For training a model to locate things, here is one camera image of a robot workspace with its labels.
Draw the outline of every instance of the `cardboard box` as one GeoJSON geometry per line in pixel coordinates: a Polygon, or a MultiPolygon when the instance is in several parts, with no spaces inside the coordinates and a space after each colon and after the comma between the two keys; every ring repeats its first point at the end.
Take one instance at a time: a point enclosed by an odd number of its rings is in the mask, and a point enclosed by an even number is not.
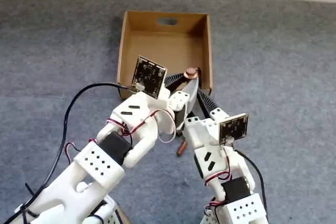
{"type": "MultiPolygon", "coordinates": [[[[202,70],[202,89],[212,89],[208,14],[127,11],[124,14],[117,81],[129,86],[138,55],[167,67],[168,75],[189,67],[202,70]]],[[[130,93],[122,90],[127,98],[130,93]]]]}

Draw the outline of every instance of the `box handle hole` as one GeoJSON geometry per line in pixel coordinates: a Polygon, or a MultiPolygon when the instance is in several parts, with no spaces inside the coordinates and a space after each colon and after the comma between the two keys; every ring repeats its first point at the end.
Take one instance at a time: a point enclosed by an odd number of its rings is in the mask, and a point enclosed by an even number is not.
{"type": "Polygon", "coordinates": [[[177,25],[177,18],[166,18],[161,17],[156,20],[162,26],[176,26],[177,25]]]}

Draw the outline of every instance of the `circuit board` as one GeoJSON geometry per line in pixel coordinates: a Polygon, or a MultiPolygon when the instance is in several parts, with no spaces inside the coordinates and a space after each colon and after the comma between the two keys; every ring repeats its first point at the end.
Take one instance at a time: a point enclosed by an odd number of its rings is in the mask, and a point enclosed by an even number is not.
{"type": "Polygon", "coordinates": [[[166,73],[166,68],[142,56],[138,56],[132,86],[157,99],[166,73]]]}
{"type": "Polygon", "coordinates": [[[248,114],[240,114],[226,118],[219,124],[219,143],[227,145],[232,141],[243,138],[247,132],[248,114]]]}

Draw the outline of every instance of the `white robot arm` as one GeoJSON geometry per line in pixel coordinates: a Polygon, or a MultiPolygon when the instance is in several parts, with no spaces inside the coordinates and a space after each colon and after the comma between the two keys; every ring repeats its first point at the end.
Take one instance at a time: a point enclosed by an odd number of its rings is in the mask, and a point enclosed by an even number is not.
{"type": "MultiPolygon", "coordinates": [[[[138,92],[116,107],[96,141],[90,142],[26,209],[27,223],[98,224],[100,218],[113,218],[119,224],[115,203],[107,195],[125,176],[123,166],[133,167],[154,146],[158,132],[174,133],[174,137],[176,130],[184,126],[183,135],[194,149],[200,176],[215,195],[201,223],[267,224],[265,209],[259,195],[253,192],[255,182],[244,158],[232,147],[223,146],[218,136],[219,124],[236,117],[230,118],[212,105],[208,118],[187,118],[196,95],[202,92],[197,91],[197,77],[180,74],[178,80],[188,83],[172,95],[172,86],[177,88],[179,81],[166,83],[167,88],[161,85],[156,98],[138,92]],[[132,135],[134,146],[124,139],[126,135],[132,135]],[[238,180],[232,179],[232,174],[238,175],[238,180]],[[82,182],[87,176],[95,180],[90,185],[82,182]]],[[[22,224],[23,215],[9,223],[22,224]]]]}
{"type": "Polygon", "coordinates": [[[239,130],[239,123],[247,126],[247,114],[229,117],[211,100],[205,101],[205,105],[209,118],[188,118],[183,130],[185,139],[194,149],[200,176],[214,192],[214,199],[205,208],[201,224],[268,224],[266,211],[260,196],[254,193],[255,181],[244,158],[233,147],[220,144],[219,139],[220,125],[233,127],[225,139],[232,145],[232,136],[235,136],[237,127],[239,130]]]}
{"type": "MultiPolygon", "coordinates": [[[[38,215],[51,208],[62,209],[53,217],[54,223],[80,224],[99,205],[104,197],[125,176],[122,166],[133,167],[155,144],[158,129],[168,134],[175,131],[174,113],[168,107],[170,92],[162,88],[158,99],[138,92],[112,111],[106,126],[98,133],[97,143],[90,142],[74,161],[30,205],[28,212],[38,215]],[[124,122],[132,132],[130,144],[117,134],[118,124],[124,122]],[[95,181],[83,191],[77,185],[87,176],[95,181]]],[[[27,222],[34,216],[27,214],[27,222]]],[[[19,215],[11,223],[22,224],[19,215]]]]}

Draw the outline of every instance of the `gray carpet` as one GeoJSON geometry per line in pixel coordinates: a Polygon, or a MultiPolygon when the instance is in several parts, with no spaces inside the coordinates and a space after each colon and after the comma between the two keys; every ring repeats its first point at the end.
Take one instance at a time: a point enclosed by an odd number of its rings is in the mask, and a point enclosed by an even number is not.
{"type": "MultiPolygon", "coordinates": [[[[250,113],[237,147],[264,175],[270,223],[335,223],[336,5],[268,0],[0,0],[0,221],[45,178],[73,95],[115,81],[127,9],[211,15],[215,99],[250,113]]],[[[81,97],[68,140],[84,147],[118,103],[111,88],[81,97]]],[[[212,193],[180,142],[111,193],[134,223],[199,223],[212,193]]]]}

